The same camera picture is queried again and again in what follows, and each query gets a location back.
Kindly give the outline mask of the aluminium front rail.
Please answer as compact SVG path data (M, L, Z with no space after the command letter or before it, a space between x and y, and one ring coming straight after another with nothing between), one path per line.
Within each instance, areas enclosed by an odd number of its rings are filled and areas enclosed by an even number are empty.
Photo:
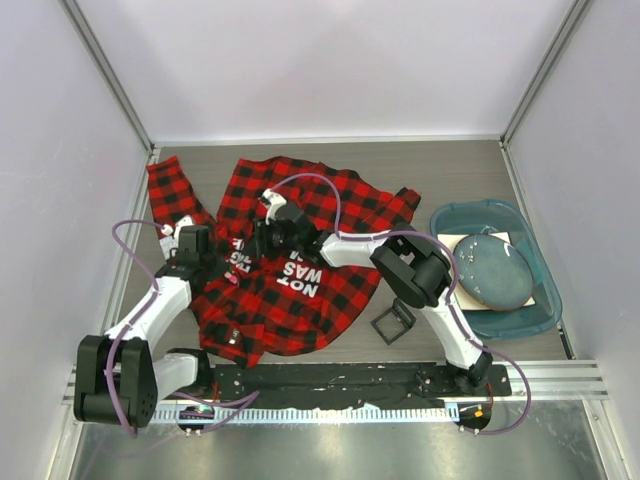
M258 409L340 410L366 404L382 409L421 408L446 401L602 399L608 391L592 360L497 362L485 385L464 386L450 367L434 362L262 364L243 370L210 366L194 396L224 401L256 392Z

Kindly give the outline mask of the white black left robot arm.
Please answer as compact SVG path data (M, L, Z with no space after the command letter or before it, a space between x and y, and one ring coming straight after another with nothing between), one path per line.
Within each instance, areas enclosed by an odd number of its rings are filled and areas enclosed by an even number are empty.
M103 335L87 335L80 342L73 397L78 421L121 425L135 434L165 398L182 390L200 399L211 391L213 374L204 351L174 348L157 361L152 358L175 318L210 280L227 271L209 227L190 225L176 233L177 245L151 274L139 303Z

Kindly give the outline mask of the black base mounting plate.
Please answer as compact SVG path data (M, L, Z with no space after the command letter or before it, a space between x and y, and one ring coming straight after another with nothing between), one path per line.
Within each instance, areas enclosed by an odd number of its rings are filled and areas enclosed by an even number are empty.
M503 365L472 386L450 366L434 362L262 364L251 369L222 364L207 368L172 367L156 373L158 397L182 391L188 398L211 398L224 405L249 401L258 409L342 410L367 404L381 409L440 406L446 399L464 401L512 394Z

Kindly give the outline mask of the teal plastic bin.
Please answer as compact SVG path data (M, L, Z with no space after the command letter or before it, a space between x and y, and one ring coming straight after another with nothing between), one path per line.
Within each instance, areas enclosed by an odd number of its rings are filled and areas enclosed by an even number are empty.
M431 235L455 255L455 298L482 339L521 339L554 328L562 301L535 237L517 207L494 199L450 203Z

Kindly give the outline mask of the red black plaid shirt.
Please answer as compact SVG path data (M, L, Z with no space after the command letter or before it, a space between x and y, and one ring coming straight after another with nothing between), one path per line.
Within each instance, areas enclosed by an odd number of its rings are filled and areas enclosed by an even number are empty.
M209 283L190 305L203 350L243 368L263 354L301 355L320 350L344 333L374 295L380 274L369 268L328 269L296 252L274 260L243 252L253 223L266 213L259 198L276 187L321 230L367 233L412 221L421 197L407 187L381 191L357 172L288 157L237 162L216 214L210 214L177 157L148 167L153 219L173 225L191 215L211 229L217 250L239 279Z

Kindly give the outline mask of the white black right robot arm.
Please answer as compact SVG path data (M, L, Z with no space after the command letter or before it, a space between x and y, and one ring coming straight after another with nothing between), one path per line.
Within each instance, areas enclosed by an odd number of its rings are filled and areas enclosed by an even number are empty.
M292 202L277 198L261 203L266 214L254 223L251 253L273 257L290 250L317 266L377 270L396 297L431 325L455 389L472 395L486 386L493 357L483 350L453 297L453 264L444 246L406 222L378 232L333 233L318 229Z

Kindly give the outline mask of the small black square frame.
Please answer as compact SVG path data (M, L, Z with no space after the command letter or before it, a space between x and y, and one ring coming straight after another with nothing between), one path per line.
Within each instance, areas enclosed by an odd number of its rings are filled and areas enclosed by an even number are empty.
M386 345L391 345L409 332L416 323L411 310L396 298L391 306L375 317L370 325Z

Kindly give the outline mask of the pink white flower brooch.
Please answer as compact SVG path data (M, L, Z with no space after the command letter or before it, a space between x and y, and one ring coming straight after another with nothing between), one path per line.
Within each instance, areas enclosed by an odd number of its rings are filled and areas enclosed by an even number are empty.
M231 272L226 272L225 273L225 278L233 285L238 285L239 284L239 279L238 277L231 273Z

